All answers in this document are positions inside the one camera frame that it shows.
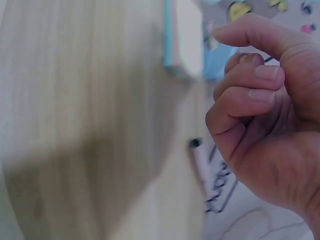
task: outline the tabletop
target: tabletop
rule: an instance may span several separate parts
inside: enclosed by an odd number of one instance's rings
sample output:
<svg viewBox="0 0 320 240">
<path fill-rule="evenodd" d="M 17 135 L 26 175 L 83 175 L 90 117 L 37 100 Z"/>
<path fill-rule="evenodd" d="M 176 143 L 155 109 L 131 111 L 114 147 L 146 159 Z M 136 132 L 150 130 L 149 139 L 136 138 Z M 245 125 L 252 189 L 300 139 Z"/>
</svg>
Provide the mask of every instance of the tabletop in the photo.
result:
<svg viewBox="0 0 320 240">
<path fill-rule="evenodd" d="M 1 19 L 4 239 L 200 239 L 206 88 L 162 67 L 163 1 L 0 0 Z"/>
</svg>

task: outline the wood grain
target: wood grain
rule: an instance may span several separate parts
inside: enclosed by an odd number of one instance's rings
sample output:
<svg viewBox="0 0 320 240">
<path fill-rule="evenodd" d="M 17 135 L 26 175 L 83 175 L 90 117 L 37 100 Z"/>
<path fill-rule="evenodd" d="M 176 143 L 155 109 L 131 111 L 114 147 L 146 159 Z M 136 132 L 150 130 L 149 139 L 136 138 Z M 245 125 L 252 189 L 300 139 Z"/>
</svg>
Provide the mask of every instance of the wood grain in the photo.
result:
<svg viewBox="0 0 320 240">
<path fill-rule="evenodd" d="M 7 0 L 0 160 L 25 240 L 197 240 L 205 88 L 162 68 L 159 0 Z"/>
</svg>

